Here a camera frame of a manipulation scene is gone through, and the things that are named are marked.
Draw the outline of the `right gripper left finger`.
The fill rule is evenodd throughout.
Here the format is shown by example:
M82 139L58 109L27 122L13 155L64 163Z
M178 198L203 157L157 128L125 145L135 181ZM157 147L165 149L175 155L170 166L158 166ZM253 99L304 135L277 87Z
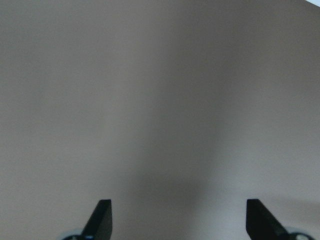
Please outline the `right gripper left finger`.
M110 240L112 232L112 200L101 199L80 233L67 233L58 240Z

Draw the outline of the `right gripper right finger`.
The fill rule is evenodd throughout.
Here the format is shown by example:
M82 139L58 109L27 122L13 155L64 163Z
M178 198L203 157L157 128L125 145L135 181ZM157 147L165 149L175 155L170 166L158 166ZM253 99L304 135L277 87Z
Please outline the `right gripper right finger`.
M313 240L302 231L287 230L259 199L246 201L246 232L251 240Z

